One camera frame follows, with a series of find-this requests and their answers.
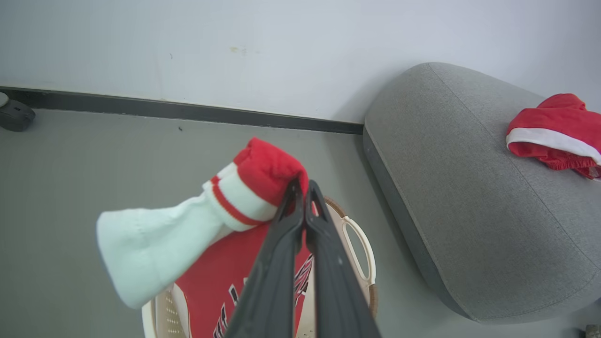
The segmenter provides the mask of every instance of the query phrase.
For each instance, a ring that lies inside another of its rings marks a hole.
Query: black baseboard
[[[128,97],[0,87],[0,91],[31,108],[104,112],[109,114],[176,118],[181,120],[244,124],[247,126],[303,129],[362,134],[363,124],[211,106],[188,105]]]

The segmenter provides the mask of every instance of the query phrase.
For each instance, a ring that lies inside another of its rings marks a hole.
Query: gray floor
[[[448,310],[420,277],[357,135],[38,111],[0,129],[0,336],[143,337],[100,261],[103,210],[163,207],[198,195],[253,136],[297,157],[364,229],[377,263],[383,337],[577,337],[601,303],[563,318],[482,326]]]

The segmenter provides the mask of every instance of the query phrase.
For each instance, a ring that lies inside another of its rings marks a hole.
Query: red stripe
[[[221,206],[227,211],[233,218],[238,220],[240,223],[244,223],[247,226],[260,226],[265,224],[266,222],[253,220],[252,218],[247,217],[245,214],[241,213],[231,205],[230,201],[225,198],[223,192],[219,188],[219,177],[215,176],[211,179],[211,183],[213,184],[213,195],[217,198],[217,201]]]

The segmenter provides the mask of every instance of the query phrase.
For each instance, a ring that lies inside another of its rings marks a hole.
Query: white wall
[[[360,122],[392,77],[444,61],[601,111],[600,17],[599,0],[3,0],[0,85]]]

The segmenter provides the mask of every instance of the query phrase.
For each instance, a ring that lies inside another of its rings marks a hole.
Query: gray fabric
[[[424,278],[476,321],[535,321],[601,297],[601,185],[505,147],[509,121],[542,100],[463,67],[421,64],[365,120],[446,290]]]
[[[386,167],[382,162],[382,158],[380,158],[378,155],[378,152],[371,141],[371,136],[366,130],[363,130],[363,149],[365,150],[367,160],[369,161],[370,166],[377,177],[377,181],[382,187],[382,192],[384,193],[388,204],[390,204],[392,214],[394,215],[398,226],[403,232],[407,246],[415,258],[417,267],[420,273],[424,276],[426,283],[428,283],[433,290],[437,291],[438,297],[446,306],[458,314],[469,318],[468,314],[463,311],[463,309],[457,304],[457,302],[451,297],[445,288],[441,276],[438,274],[438,270],[436,269],[436,265],[434,265],[432,258],[426,250],[426,246],[421,240],[421,237],[415,228],[415,224],[411,220],[409,211],[403,204],[403,200],[398,194],[398,190],[394,188],[392,178],[388,174],[388,170],[386,170]]]

